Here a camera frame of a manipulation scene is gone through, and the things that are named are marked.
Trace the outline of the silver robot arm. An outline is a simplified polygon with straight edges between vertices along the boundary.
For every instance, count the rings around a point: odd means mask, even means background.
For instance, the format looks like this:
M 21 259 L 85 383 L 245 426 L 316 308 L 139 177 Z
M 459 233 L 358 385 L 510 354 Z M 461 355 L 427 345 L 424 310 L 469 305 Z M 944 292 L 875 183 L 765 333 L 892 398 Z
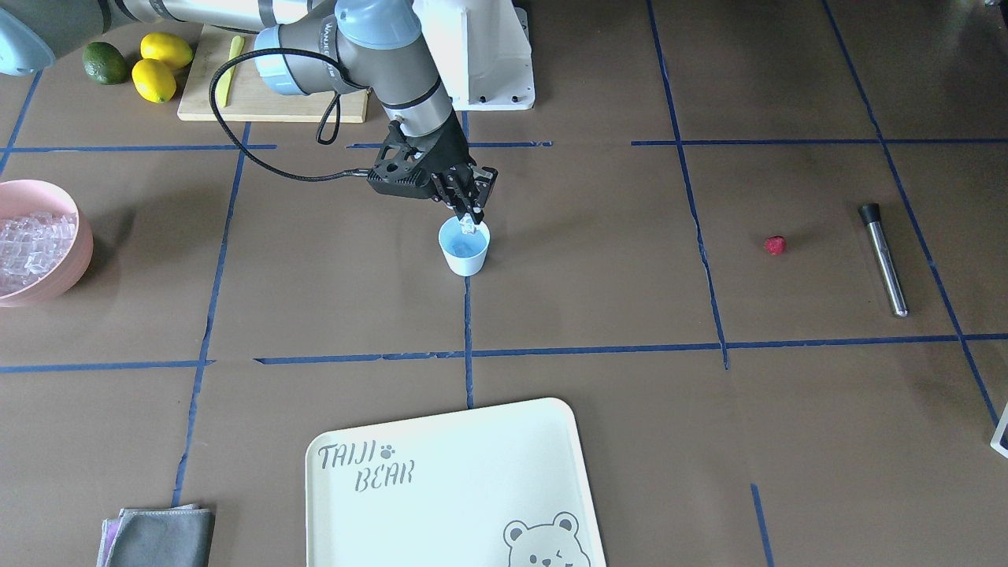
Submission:
M 213 73 L 255 61 L 281 95 L 370 90 L 390 124 L 380 154 L 366 169 L 328 175 L 364 177 L 378 194 L 428 198 L 457 219 L 479 224 L 498 173 L 481 168 L 425 42 L 410 1 L 4 1 L 2 72 L 27 76 L 90 40 L 134 23 L 176 21 L 254 32 L 254 48 Z

